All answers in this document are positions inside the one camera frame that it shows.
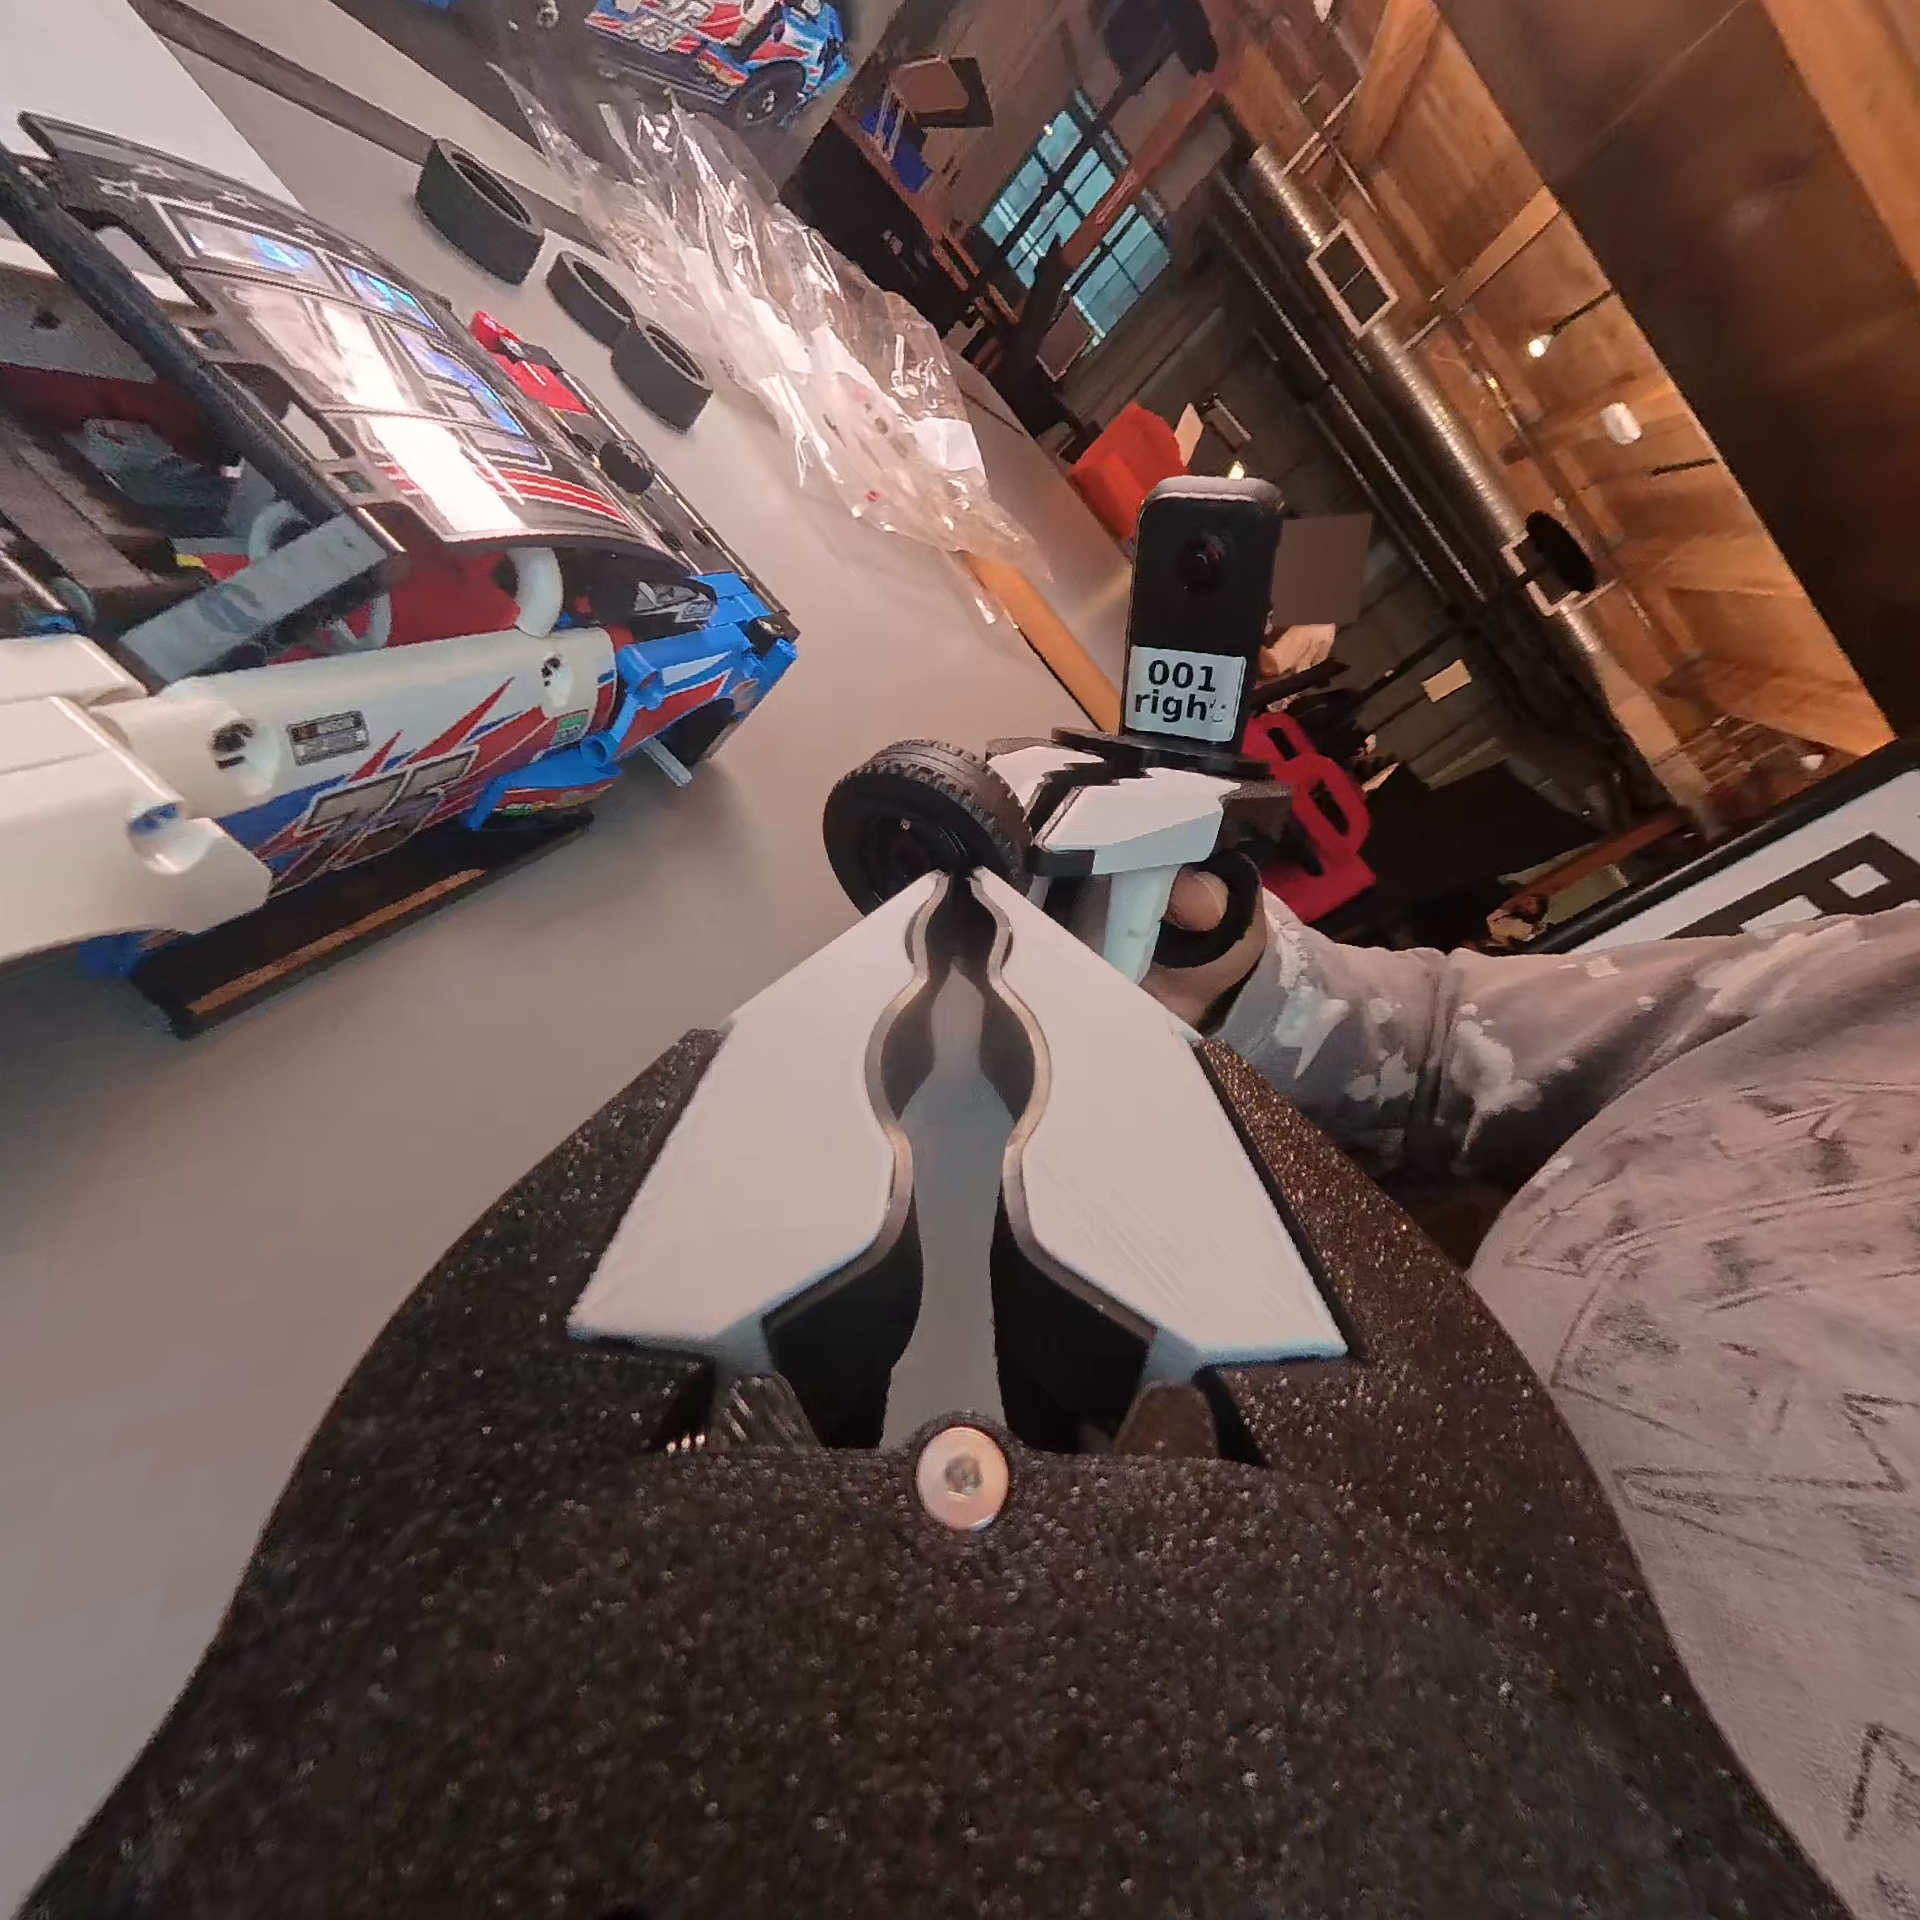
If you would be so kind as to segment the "orange plastic bin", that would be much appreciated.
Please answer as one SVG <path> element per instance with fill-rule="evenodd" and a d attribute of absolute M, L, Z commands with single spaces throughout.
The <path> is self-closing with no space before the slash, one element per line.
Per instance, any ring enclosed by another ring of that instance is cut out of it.
<path fill-rule="evenodd" d="M 1163 416 L 1130 400 L 1068 469 L 1068 482 L 1101 528 L 1120 545 L 1130 545 L 1149 490 L 1186 473 L 1176 430 Z"/>

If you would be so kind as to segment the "black toy wheel rim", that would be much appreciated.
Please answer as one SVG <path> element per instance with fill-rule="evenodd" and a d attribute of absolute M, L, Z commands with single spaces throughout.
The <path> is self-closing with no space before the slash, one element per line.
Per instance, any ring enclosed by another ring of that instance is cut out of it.
<path fill-rule="evenodd" d="M 876 807 L 854 829 L 854 894 L 868 912 L 927 872 L 963 872 L 970 847 L 935 814 L 907 807 Z"/>

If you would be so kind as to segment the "framed marker sign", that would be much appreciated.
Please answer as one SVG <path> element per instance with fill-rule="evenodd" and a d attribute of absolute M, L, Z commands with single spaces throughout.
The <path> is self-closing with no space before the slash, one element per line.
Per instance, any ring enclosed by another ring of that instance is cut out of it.
<path fill-rule="evenodd" d="M 1531 953 L 1736 936 L 1918 902 L 1918 734 L 1813 784 L 1690 864 L 1548 930 Z"/>

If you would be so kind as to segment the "black toy car tire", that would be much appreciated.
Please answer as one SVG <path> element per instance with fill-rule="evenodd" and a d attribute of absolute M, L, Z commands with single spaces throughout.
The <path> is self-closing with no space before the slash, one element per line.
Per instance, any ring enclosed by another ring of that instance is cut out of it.
<path fill-rule="evenodd" d="M 852 900 L 856 887 L 852 842 L 856 824 L 876 807 L 926 808 L 967 842 L 964 871 L 927 874 L 963 879 L 974 872 L 992 872 L 1010 885 L 1022 885 L 1029 877 L 1029 865 L 986 865 L 983 853 L 989 838 L 1002 838 L 1016 824 L 1012 793 L 989 772 L 989 764 L 942 740 L 907 738 L 845 772 L 823 804 L 823 847 L 832 874 L 864 916 L 874 909 L 864 912 Z"/>

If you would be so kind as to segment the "person's right forearm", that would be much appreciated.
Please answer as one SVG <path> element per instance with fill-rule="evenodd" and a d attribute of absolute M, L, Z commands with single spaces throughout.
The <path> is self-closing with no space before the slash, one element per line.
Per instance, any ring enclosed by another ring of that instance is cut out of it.
<path fill-rule="evenodd" d="M 1587 956 L 1386 950 L 1266 914 L 1210 1033 L 1386 1168 L 1535 1174 L 1640 1088 L 1916 1066 L 1916 906 Z"/>

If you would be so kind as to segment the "person's grey patterned sweatshirt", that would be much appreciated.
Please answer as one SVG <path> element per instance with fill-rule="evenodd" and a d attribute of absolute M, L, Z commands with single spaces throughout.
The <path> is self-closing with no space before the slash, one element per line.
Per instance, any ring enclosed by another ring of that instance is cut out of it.
<path fill-rule="evenodd" d="M 1472 1277 L 1746 1773 L 1854 1916 L 1916 1916 L 1916 1044 L 1659 1070 L 1555 1126 Z"/>

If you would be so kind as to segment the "metal air duct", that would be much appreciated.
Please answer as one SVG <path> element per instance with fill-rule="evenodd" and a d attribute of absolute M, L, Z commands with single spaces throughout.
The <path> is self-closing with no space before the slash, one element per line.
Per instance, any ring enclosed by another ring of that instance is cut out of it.
<path fill-rule="evenodd" d="M 1246 166 L 1252 205 L 1263 218 L 1284 224 L 1308 256 L 1318 256 L 1343 228 L 1332 209 L 1311 197 L 1303 168 L 1288 166 L 1271 144 L 1254 149 Z M 1386 316 L 1366 321 L 1356 336 L 1360 361 L 1378 390 L 1398 416 L 1423 439 L 1430 455 L 1447 471 L 1448 482 L 1472 502 L 1499 551 L 1530 536 L 1527 517 L 1507 484 L 1496 461 L 1476 444 L 1462 416 L 1440 392 Z M 1647 772 L 1691 824 L 1720 826 L 1712 782 L 1702 775 L 1679 734 L 1669 725 L 1653 694 L 1621 665 L 1615 654 L 1587 613 L 1590 590 L 1574 590 L 1570 604 L 1538 613 L 1535 622 L 1551 634 L 1555 649 L 1599 696 L 1624 740 L 1646 760 Z"/>

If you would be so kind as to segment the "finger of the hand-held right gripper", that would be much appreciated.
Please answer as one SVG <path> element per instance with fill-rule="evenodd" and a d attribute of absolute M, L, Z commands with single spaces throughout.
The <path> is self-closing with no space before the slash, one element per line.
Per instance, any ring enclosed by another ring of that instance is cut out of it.
<path fill-rule="evenodd" d="M 1034 829 L 1034 877 L 1160 872 L 1205 864 L 1224 824 L 1231 780 L 1078 784 Z"/>
<path fill-rule="evenodd" d="M 1012 793 L 1016 824 L 989 838 L 986 865 L 1120 865 L 1111 801 L 1085 793 L 1133 782 L 1146 751 L 1131 740 L 996 740 L 989 772 Z"/>

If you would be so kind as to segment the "clear plastic bags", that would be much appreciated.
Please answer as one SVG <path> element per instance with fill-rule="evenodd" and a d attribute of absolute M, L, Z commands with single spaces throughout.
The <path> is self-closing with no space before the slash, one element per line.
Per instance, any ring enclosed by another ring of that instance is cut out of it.
<path fill-rule="evenodd" d="M 886 535 L 1048 576 L 992 490 L 933 324 L 784 205 L 741 135 L 531 45 L 493 70 L 594 239 L 775 423 L 802 490 Z"/>

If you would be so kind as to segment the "black round ceiling fixture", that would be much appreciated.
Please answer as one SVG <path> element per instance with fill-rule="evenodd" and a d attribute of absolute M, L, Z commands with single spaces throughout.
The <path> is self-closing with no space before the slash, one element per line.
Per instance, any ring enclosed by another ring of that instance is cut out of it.
<path fill-rule="evenodd" d="M 1516 544 L 1520 585 L 1538 588 L 1548 605 L 1578 601 L 1597 585 L 1597 568 L 1566 522 L 1548 511 L 1530 511 Z"/>

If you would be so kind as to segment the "toy brick race car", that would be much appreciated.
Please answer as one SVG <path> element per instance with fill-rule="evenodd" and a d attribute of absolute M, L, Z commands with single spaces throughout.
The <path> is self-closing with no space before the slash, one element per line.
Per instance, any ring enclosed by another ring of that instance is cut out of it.
<path fill-rule="evenodd" d="M 677 782 L 798 631 L 535 343 L 40 112 L 5 150 L 5 966 L 190 1034 Z"/>

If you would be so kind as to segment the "black toy wheel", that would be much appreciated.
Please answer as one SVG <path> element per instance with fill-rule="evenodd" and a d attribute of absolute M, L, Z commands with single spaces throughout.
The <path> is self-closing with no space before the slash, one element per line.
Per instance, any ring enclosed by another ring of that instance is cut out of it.
<path fill-rule="evenodd" d="M 608 350 L 635 324 L 629 296 L 578 250 L 554 254 L 544 287 L 580 332 Z"/>
<path fill-rule="evenodd" d="M 698 424 L 714 394 L 703 362 L 653 319 L 627 324 L 610 344 L 608 358 L 622 388 L 677 434 Z"/>

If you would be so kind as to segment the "window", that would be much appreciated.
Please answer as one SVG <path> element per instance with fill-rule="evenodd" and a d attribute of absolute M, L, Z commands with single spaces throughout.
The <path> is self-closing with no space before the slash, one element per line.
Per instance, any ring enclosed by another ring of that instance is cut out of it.
<path fill-rule="evenodd" d="M 1035 144 L 1004 181 L 970 234 L 992 285 L 1012 300 L 1034 287 L 1052 246 L 1091 226 L 1096 205 L 1127 166 L 1127 150 L 1111 130 L 1092 130 L 1096 110 L 1084 88 L 1044 122 Z M 1168 271 L 1172 246 L 1168 215 L 1156 194 L 1124 207 L 1094 239 L 1088 258 L 1068 273 L 1064 310 L 1099 344 Z"/>

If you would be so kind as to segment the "person's right hand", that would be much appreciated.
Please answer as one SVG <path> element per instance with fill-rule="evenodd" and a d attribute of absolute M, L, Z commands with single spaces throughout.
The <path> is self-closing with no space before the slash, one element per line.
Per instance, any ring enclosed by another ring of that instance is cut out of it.
<path fill-rule="evenodd" d="M 1155 961 L 1140 977 L 1142 990 L 1159 1005 L 1202 1034 L 1220 1020 L 1219 1008 L 1231 1005 L 1231 999 L 1256 968 L 1268 949 L 1268 920 L 1262 888 L 1254 888 L 1251 902 L 1242 905 L 1220 874 L 1196 865 L 1182 869 L 1171 885 L 1160 930 L 1180 930 L 1184 936 L 1205 943 L 1220 928 L 1235 930 L 1237 940 L 1205 964 L 1165 966 Z"/>

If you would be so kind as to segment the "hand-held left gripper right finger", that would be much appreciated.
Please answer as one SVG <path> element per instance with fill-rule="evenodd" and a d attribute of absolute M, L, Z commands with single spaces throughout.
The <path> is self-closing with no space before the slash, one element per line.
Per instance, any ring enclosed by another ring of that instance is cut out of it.
<path fill-rule="evenodd" d="M 1012 885 L 972 887 L 1034 1070 L 1002 1172 L 1016 1248 L 1142 1341 L 1147 1380 L 1346 1354 L 1188 1029 Z"/>

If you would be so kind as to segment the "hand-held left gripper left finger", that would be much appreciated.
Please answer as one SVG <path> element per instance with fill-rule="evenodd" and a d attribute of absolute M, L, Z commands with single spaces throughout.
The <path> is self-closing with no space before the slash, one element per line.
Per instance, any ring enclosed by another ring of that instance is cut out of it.
<path fill-rule="evenodd" d="M 940 872 L 734 1010 L 570 1312 L 573 1336 L 775 1366 L 771 1317 L 880 1248 L 909 1152 L 880 1046 L 926 990 Z"/>

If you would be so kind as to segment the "red plastic carrier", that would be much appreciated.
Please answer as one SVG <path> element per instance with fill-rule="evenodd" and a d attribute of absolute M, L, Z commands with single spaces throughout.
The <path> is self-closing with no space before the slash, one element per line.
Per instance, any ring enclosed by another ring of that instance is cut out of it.
<path fill-rule="evenodd" d="M 1263 888 L 1303 922 L 1330 920 L 1375 887 L 1364 842 L 1371 814 L 1358 782 L 1282 709 L 1248 717 L 1242 750 L 1286 788 L 1286 822 L 1262 853 Z"/>

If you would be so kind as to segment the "toy car box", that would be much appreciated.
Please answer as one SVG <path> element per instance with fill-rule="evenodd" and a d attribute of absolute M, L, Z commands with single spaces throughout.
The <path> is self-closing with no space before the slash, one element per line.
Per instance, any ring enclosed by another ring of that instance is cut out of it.
<path fill-rule="evenodd" d="M 703 112 L 736 133 L 788 130 L 840 88 L 880 24 L 864 2 L 423 2 L 551 112 L 627 97 Z"/>

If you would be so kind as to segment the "black rimless toy tire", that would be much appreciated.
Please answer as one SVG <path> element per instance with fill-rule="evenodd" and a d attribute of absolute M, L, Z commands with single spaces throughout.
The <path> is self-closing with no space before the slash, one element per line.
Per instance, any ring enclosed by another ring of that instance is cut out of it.
<path fill-rule="evenodd" d="M 413 201 L 424 222 L 479 271 L 510 285 L 533 273 L 544 226 L 479 158 L 437 136 L 420 160 Z"/>

